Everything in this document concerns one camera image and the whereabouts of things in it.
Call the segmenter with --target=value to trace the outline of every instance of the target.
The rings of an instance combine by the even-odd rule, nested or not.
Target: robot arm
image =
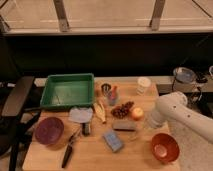
[[[187,97],[181,92],[160,96],[155,109],[148,116],[148,123],[153,128],[163,125],[166,118],[173,118],[200,136],[213,143],[213,120],[186,107]]]

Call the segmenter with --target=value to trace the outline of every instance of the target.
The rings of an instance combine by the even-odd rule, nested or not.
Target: maroon bowl
[[[152,138],[151,151],[155,158],[164,164],[175,161],[180,153],[176,140],[164,133],[156,134]]]
[[[48,117],[42,120],[36,130],[36,140],[44,145],[55,144],[64,131],[63,122],[56,117]]]

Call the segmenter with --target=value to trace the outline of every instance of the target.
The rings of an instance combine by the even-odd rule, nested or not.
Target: small cup
[[[110,84],[104,83],[104,84],[101,85],[101,91],[102,91],[104,96],[107,96],[107,94],[109,93],[110,90],[111,90]]]
[[[118,93],[116,93],[116,95],[115,95],[114,98],[112,98],[111,94],[112,94],[112,91],[110,91],[110,92],[107,94],[107,101],[108,101],[108,104],[109,104],[110,106],[114,106],[114,105],[116,104],[117,100],[118,100]]]
[[[151,80],[148,77],[139,77],[137,82],[137,92],[139,94],[143,94],[151,86]]]

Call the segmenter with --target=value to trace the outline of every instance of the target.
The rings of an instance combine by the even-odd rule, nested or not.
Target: white cup
[[[151,86],[151,80],[148,77],[138,78],[137,92],[143,94]]]

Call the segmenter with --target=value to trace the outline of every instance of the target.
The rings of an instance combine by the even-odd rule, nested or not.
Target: small bowl
[[[38,124],[35,138],[41,144],[51,145],[60,139],[63,131],[64,124],[59,118],[48,117]]]
[[[164,164],[175,161],[180,153],[175,139],[168,134],[156,134],[151,141],[151,151]]]
[[[184,84],[190,84],[196,79],[196,74],[189,68],[178,67],[173,71],[175,79]]]

